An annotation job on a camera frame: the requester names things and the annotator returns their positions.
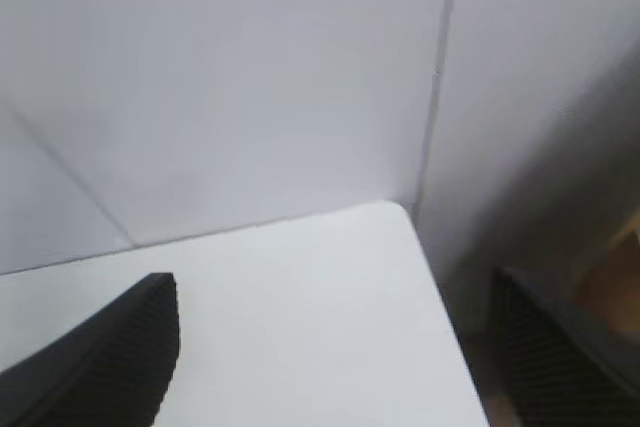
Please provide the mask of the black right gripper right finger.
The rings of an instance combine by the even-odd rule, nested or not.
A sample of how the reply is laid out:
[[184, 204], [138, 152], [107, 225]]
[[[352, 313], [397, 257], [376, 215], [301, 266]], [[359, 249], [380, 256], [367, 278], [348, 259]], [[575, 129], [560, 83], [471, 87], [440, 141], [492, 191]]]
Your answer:
[[638, 425], [638, 343], [509, 268], [493, 273], [488, 326], [522, 425]]

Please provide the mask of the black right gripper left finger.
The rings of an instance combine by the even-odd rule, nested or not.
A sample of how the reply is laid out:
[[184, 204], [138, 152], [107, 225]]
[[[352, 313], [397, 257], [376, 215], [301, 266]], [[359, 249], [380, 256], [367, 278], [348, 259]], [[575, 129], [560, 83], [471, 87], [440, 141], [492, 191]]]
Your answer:
[[180, 353], [177, 285], [152, 273], [1, 374], [4, 426], [151, 426]]

